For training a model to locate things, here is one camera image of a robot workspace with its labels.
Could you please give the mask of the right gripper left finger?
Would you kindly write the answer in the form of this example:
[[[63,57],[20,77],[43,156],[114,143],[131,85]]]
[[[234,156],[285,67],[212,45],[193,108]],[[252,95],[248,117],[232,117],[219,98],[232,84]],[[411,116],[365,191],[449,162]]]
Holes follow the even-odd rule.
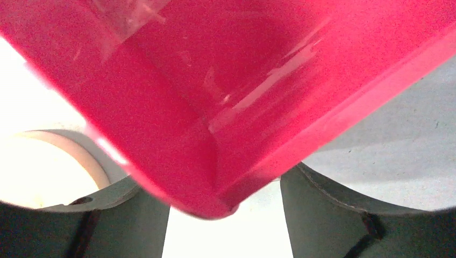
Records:
[[[1,204],[1,257],[161,257],[169,206],[126,177],[69,205]]]

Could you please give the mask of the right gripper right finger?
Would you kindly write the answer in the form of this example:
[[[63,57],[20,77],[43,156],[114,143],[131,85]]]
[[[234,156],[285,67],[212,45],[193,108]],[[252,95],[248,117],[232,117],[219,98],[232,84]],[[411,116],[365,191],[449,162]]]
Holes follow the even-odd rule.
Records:
[[[280,188],[294,257],[455,257],[455,208],[383,202],[303,163]]]

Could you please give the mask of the large beige sponge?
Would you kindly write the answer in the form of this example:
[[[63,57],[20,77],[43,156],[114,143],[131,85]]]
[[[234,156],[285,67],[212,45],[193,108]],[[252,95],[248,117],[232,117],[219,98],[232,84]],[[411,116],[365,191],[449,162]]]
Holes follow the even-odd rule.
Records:
[[[1,138],[1,201],[31,209],[70,204],[110,185],[95,157],[55,133]]]

